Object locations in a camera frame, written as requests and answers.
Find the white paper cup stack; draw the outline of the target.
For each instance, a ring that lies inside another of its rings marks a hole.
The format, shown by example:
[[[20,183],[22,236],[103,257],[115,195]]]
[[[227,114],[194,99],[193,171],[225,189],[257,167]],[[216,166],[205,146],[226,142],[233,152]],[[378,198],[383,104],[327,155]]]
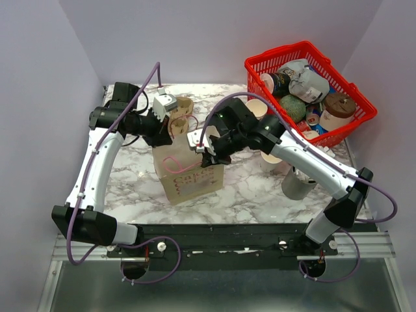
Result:
[[[263,118],[268,111],[268,106],[259,99],[247,101],[246,106],[258,120]]]

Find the cardboard cup carrier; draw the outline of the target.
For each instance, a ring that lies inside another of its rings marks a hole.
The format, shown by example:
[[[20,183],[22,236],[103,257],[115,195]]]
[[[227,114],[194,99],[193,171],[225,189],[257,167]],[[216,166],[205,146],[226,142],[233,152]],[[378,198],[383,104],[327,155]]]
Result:
[[[189,118],[193,115],[194,102],[189,97],[176,97],[177,108],[170,112],[168,132],[172,138],[184,135],[189,130]]]

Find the dark noodle cup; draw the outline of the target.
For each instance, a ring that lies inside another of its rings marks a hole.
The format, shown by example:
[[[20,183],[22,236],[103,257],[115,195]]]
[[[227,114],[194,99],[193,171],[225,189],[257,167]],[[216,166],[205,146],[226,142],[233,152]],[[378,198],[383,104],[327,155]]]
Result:
[[[263,73],[260,80],[274,97],[283,97],[289,94],[291,78],[285,73]]]

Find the grey white plastic bag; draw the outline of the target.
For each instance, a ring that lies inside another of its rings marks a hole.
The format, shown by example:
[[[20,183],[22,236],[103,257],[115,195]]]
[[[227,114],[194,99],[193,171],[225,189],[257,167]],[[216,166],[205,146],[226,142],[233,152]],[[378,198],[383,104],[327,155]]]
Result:
[[[329,82],[313,71],[305,58],[286,62],[278,73],[289,76],[289,93],[305,103],[319,103],[330,91]]]

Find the brown lid tub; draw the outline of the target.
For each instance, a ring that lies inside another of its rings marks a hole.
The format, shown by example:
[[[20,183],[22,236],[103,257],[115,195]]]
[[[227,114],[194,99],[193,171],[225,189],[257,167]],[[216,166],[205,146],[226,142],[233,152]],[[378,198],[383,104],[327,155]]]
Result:
[[[349,124],[357,109],[356,102],[340,92],[328,94],[323,101],[320,126],[327,132],[334,131]]]

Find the pink paper bag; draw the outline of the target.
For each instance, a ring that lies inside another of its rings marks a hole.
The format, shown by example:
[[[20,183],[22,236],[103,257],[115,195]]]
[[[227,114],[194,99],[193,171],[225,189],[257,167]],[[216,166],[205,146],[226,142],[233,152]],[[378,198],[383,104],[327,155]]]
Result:
[[[170,204],[192,200],[224,186],[224,166],[201,167],[202,156],[189,148],[187,136],[152,149],[153,165]]]

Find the aluminium rail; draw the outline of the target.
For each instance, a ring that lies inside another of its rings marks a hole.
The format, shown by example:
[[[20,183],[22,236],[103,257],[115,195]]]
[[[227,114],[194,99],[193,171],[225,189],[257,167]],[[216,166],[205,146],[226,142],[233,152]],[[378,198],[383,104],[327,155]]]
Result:
[[[254,255],[259,257],[266,252],[265,248],[245,247],[239,250],[189,250],[182,248],[184,258],[193,255]],[[360,253],[362,259],[395,258],[396,252],[388,232],[352,232],[350,234],[336,233],[324,244],[323,251],[316,255],[298,256],[298,260],[317,260],[320,256],[325,259],[353,259]],[[113,247],[97,247],[86,258],[88,261],[144,261],[154,255],[166,255],[167,252],[150,251],[147,256],[132,257],[123,251],[116,251]]]

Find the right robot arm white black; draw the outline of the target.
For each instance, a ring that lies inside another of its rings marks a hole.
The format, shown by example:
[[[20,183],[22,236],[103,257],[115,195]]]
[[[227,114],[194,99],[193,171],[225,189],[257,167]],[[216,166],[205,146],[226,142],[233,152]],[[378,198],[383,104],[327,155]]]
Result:
[[[369,192],[373,173],[339,164],[308,144],[275,114],[257,119],[237,97],[227,97],[206,118],[188,143],[203,155],[202,165],[229,164],[231,155],[250,148],[279,158],[324,187],[331,202],[314,217],[299,238],[299,247],[312,255],[341,228],[351,228]]]

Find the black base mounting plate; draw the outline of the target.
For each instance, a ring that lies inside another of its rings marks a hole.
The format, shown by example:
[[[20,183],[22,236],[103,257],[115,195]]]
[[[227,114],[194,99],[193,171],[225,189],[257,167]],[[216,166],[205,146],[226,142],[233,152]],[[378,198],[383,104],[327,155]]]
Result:
[[[144,261],[120,261],[130,275],[141,270],[167,272],[177,270],[294,270],[297,257],[316,255],[324,244],[306,237],[307,225],[301,224],[139,224],[137,249],[117,247],[132,257],[147,256],[150,251],[167,252]],[[182,248],[189,250],[239,250],[245,247],[265,248],[254,255],[193,255],[184,258]]]

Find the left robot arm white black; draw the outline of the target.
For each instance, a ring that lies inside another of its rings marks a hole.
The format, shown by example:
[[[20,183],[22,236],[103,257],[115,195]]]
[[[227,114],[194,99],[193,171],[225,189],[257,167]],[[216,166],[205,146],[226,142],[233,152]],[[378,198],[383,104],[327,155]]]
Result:
[[[138,226],[104,213],[105,192],[114,160],[127,135],[143,138],[151,147],[172,144],[169,113],[177,100],[162,88],[152,103],[137,110],[139,88],[117,82],[112,98],[89,116],[88,147],[81,171],[64,205],[54,206],[51,217],[68,241],[101,246],[121,244],[131,257],[143,252]]]

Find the grey metal straw holder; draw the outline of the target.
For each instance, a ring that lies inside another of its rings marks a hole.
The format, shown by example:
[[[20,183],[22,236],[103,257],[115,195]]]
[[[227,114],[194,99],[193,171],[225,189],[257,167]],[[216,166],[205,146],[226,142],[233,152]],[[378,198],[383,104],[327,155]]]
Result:
[[[287,172],[281,189],[283,194],[290,200],[303,200],[306,196],[317,186],[317,182],[310,179],[308,176],[299,175],[296,173],[296,168],[291,167]]]

